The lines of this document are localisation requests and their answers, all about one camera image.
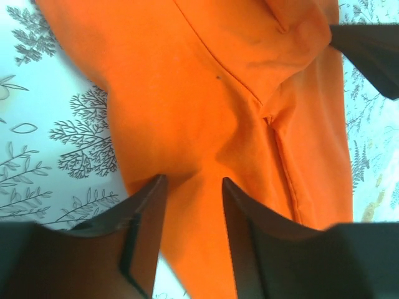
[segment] orange cloth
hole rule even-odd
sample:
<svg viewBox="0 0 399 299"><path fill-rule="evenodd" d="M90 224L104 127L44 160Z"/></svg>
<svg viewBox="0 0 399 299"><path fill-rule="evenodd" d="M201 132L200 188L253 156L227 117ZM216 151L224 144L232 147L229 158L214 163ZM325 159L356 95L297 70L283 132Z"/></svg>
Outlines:
<svg viewBox="0 0 399 299"><path fill-rule="evenodd" d="M352 220L337 0L37 0L108 92L129 193L170 179L161 251L194 299L235 298L229 176L297 222Z"/></svg>

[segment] orange shirt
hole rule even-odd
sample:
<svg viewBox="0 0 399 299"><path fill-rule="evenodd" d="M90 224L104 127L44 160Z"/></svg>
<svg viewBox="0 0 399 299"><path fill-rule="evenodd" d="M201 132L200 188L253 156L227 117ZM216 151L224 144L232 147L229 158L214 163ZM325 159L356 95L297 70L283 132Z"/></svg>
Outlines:
<svg viewBox="0 0 399 299"><path fill-rule="evenodd" d="M194 299L235 298L221 181L316 229L352 220L337 0L37 0L108 92L129 193L167 174L161 250Z"/></svg>

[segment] black pointed object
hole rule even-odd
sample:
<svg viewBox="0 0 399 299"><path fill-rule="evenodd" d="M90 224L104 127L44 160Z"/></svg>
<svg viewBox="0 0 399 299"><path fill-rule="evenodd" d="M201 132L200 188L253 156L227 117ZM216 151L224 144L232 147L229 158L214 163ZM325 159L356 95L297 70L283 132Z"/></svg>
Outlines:
<svg viewBox="0 0 399 299"><path fill-rule="evenodd" d="M69 231L1 222L0 298L152 298L167 185L157 176Z"/></svg>
<svg viewBox="0 0 399 299"><path fill-rule="evenodd" d="M399 25L331 25L341 51L384 96L399 98Z"/></svg>
<svg viewBox="0 0 399 299"><path fill-rule="evenodd" d="M223 179L239 299L399 298L399 224L297 224Z"/></svg>

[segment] orange sleeve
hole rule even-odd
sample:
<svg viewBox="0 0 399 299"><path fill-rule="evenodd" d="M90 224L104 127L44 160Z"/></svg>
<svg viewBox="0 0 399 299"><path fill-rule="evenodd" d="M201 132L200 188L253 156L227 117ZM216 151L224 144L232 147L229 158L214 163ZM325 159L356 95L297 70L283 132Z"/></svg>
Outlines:
<svg viewBox="0 0 399 299"><path fill-rule="evenodd" d="M225 176L305 225L352 220L336 0L37 3L108 92L129 193L168 175L161 250L192 298L236 297Z"/></svg>

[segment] patterned tablecloth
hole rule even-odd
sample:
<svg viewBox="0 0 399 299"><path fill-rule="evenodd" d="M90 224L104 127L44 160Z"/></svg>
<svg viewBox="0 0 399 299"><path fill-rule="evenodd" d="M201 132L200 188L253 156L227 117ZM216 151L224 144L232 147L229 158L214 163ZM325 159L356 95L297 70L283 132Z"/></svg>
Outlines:
<svg viewBox="0 0 399 299"><path fill-rule="evenodd" d="M65 229L126 198L107 95L70 63L30 0L0 0L0 221ZM343 23L399 22L397 0L341 0ZM399 102L344 58L355 221L399 220ZM188 298L160 256L155 298Z"/></svg>

